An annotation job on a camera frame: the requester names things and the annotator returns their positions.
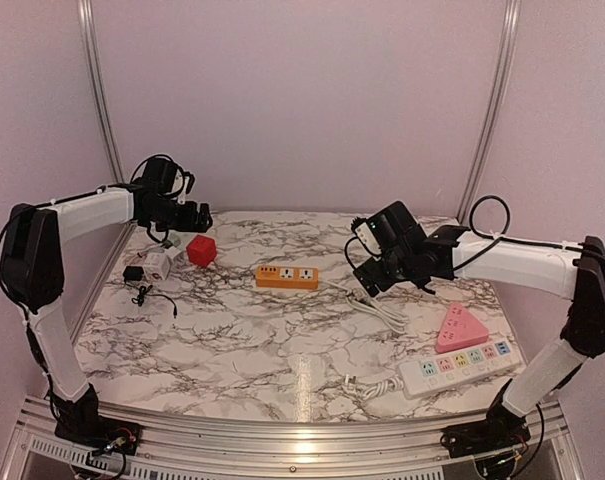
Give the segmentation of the red cube socket adapter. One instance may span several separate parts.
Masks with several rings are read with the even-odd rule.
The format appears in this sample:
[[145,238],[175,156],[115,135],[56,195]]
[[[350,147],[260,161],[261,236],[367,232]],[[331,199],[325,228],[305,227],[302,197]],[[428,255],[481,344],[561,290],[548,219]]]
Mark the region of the red cube socket adapter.
[[214,239],[196,235],[187,245],[186,252],[191,264],[206,268],[216,258],[217,247]]

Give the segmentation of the orange power strip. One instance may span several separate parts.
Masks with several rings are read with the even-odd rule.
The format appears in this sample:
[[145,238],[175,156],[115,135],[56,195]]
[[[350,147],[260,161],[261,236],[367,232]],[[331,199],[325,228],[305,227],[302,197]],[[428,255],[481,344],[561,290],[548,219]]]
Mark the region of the orange power strip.
[[256,286],[290,290],[317,290],[319,271],[311,267],[259,266],[255,273]]

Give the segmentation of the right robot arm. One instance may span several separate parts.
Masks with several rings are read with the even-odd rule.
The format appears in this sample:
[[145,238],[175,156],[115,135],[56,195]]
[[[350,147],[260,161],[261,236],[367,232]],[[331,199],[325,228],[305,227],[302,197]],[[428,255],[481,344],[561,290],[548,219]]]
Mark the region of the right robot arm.
[[529,440],[527,415],[587,360],[605,353],[605,246],[598,237],[552,243],[482,233],[473,224],[443,225],[426,234],[400,201],[354,219],[351,231],[369,254],[352,271],[370,297],[402,282],[426,291],[434,278],[474,279],[528,287],[571,303],[559,337],[499,390],[484,419],[444,429],[441,444],[453,458]]

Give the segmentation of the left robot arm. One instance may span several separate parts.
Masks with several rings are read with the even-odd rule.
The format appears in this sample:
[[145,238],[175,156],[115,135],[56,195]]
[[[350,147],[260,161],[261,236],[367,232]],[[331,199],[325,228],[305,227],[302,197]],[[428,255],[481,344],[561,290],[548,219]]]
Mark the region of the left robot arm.
[[127,183],[12,208],[0,233],[0,289],[24,315],[31,353],[48,382],[57,437],[131,454],[141,432],[137,423],[100,414],[96,390],[79,365],[63,312],[63,246],[129,223],[146,228],[156,243],[172,231],[205,233],[213,218],[208,204],[188,199],[195,183],[170,156],[156,154]]

